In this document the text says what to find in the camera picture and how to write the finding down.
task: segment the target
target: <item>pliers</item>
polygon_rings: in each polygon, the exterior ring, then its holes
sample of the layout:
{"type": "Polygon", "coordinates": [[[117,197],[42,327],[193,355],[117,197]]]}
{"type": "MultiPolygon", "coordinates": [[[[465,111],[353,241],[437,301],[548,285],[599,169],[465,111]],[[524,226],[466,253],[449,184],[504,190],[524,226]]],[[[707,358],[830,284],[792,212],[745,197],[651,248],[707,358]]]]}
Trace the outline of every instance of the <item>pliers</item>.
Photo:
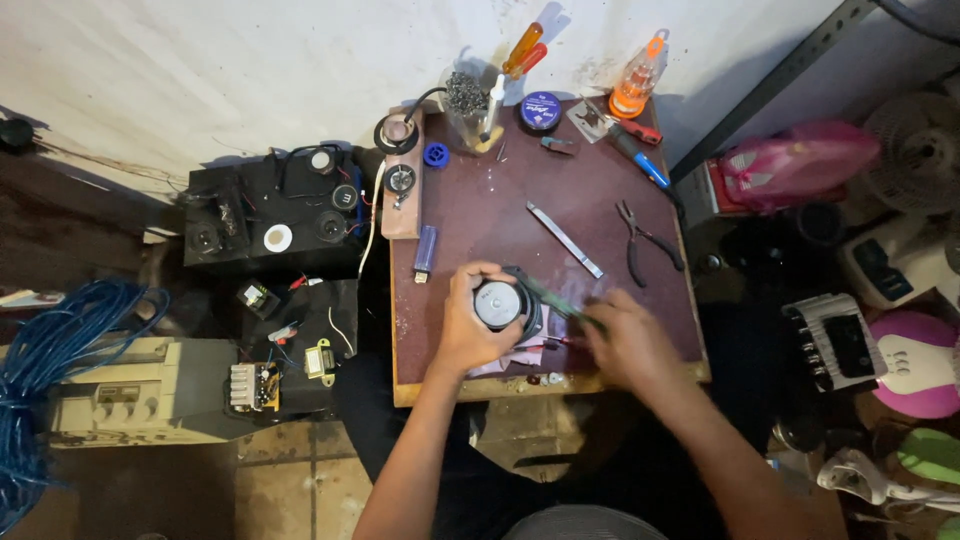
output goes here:
{"type": "Polygon", "coordinates": [[[669,255],[670,260],[673,261],[673,267],[676,268],[678,272],[685,270],[686,265],[684,264],[684,258],[680,255],[680,250],[663,238],[647,233],[641,229],[640,226],[636,224],[634,211],[627,206],[627,201],[617,203],[616,210],[620,212],[620,217],[622,217],[623,220],[627,222],[627,226],[630,227],[630,241],[627,242],[627,268],[630,269],[630,276],[634,279],[636,286],[640,288],[647,286],[647,282],[640,276],[640,271],[636,267],[636,237],[638,235],[650,240],[669,255]]]}

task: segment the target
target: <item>hand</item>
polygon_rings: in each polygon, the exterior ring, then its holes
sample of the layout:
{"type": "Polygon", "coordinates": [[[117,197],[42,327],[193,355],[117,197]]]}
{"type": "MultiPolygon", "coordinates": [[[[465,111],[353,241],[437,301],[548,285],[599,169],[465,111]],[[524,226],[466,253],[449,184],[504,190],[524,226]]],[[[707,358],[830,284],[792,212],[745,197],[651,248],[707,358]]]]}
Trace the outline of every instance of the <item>hand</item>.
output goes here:
{"type": "Polygon", "coordinates": [[[433,365],[450,368],[463,376],[470,368],[492,362],[509,351],[523,334],[525,318],[515,320],[502,331],[493,332],[473,310],[473,289],[484,279],[516,283],[516,278],[501,271],[499,264],[471,262],[457,268],[450,278],[446,297],[444,331],[433,365]]]}
{"type": "Polygon", "coordinates": [[[622,289],[608,291],[584,313],[607,327],[606,338],[591,324],[584,324],[584,333],[611,382],[633,390],[645,402],[651,390],[689,383],[680,354],[660,322],[622,289]]]}

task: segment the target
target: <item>maroon tabletop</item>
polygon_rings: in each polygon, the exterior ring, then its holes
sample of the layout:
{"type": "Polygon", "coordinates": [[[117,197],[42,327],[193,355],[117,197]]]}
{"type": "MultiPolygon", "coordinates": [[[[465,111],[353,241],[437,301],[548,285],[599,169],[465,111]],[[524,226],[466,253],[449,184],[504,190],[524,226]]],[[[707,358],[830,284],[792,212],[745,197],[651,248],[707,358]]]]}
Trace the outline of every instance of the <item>maroon tabletop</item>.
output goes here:
{"type": "MultiPolygon", "coordinates": [[[[564,102],[564,110],[575,103],[564,102]]],[[[654,125],[652,108],[647,107],[637,119],[639,123],[654,125]]],[[[442,142],[453,153],[444,169],[424,167],[422,221],[439,230],[433,274],[428,283],[414,283],[417,240],[391,243],[395,275],[395,383],[423,381],[440,340],[450,276],[457,266],[477,259],[517,265],[577,307],[590,296],[622,287],[659,317],[685,361],[703,360],[686,274],[675,270],[670,258],[645,240],[639,241],[637,252],[646,288],[637,287],[627,270],[630,234],[614,204],[625,199],[640,227],[680,246],[669,200],[607,140],[588,144],[566,117],[552,136],[580,144],[579,154],[573,158],[550,152],[540,146],[537,137],[521,132],[514,122],[513,108],[505,109],[500,118],[506,124],[507,146],[504,161],[497,162],[496,153],[503,139],[484,156],[461,153],[451,144],[457,139],[444,117],[427,116],[426,142],[442,142]],[[527,210],[527,201],[550,216],[600,267],[604,276],[595,279],[527,210]]],[[[663,170],[660,150],[639,145],[663,170]]],[[[550,335],[568,335],[566,322],[556,315],[550,316],[547,328],[550,335]]],[[[569,334],[575,332],[576,329],[570,329],[569,334]]],[[[588,354],[561,347],[544,352],[542,366],[512,364],[506,375],[569,373],[592,367],[588,354]]]]}

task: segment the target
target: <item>white wall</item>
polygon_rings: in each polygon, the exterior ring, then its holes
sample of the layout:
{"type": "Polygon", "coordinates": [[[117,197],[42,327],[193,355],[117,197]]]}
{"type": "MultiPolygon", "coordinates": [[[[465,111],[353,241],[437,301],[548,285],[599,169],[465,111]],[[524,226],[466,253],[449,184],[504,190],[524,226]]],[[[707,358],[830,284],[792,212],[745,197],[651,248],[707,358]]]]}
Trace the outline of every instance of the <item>white wall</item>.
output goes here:
{"type": "MultiPolygon", "coordinates": [[[[671,164],[841,0],[563,0],[522,91],[596,94],[659,28],[671,164]]],[[[6,0],[0,106],[49,126],[71,165],[153,195],[219,157],[371,144],[387,108],[470,47],[501,63],[536,0],[6,0]]],[[[522,93],[515,88],[511,95],[522,93]]]]}
{"type": "MultiPolygon", "coordinates": [[[[955,0],[902,0],[941,28],[960,29],[955,0]]],[[[960,65],[960,48],[922,37],[873,10],[726,143],[767,136],[805,120],[865,119],[887,99],[919,89],[960,65]]]]}

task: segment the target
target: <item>blue tin lid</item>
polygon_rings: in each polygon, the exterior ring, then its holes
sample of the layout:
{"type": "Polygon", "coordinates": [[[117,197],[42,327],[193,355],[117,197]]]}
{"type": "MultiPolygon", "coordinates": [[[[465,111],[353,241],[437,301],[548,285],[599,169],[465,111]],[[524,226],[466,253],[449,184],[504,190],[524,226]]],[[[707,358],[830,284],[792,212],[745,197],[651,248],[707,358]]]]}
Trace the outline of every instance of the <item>blue tin lid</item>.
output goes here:
{"type": "Polygon", "coordinates": [[[550,92],[531,92],[520,101],[520,119],[535,130],[548,130],[560,118],[560,100],[550,92]]]}
{"type": "Polygon", "coordinates": [[[450,151],[440,142],[431,142],[423,149],[423,162],[431,167],[444,168],[450,161],[450,151]]]}

